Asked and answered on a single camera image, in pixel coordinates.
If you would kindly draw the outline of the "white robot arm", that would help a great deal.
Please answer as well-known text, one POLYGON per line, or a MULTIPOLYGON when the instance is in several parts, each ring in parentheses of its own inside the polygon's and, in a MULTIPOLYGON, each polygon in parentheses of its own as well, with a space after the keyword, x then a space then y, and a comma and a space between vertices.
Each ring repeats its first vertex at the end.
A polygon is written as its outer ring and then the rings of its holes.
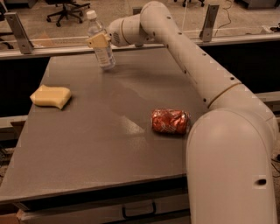
POLYGON ((183 34, 166 6, 147 3, 88 40, 91 47, 166 46, 208 108, 188 135, 192 224, 277 224, 271 170, 278 124, 245 85, 183 34))

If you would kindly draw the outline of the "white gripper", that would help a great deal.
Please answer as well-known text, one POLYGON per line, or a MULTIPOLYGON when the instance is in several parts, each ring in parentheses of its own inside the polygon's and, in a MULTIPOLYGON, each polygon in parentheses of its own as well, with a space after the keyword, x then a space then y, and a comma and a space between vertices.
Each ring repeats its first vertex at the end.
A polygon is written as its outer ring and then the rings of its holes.
POLYGON ((98 33, 88 38, 88 46, 92 48, 106 48, 110 45, 110 40, 114 46, 124 46, 122 21, 123 19, 119 18, 111 22, 107 28, 108 35, 106 33, 98 33))

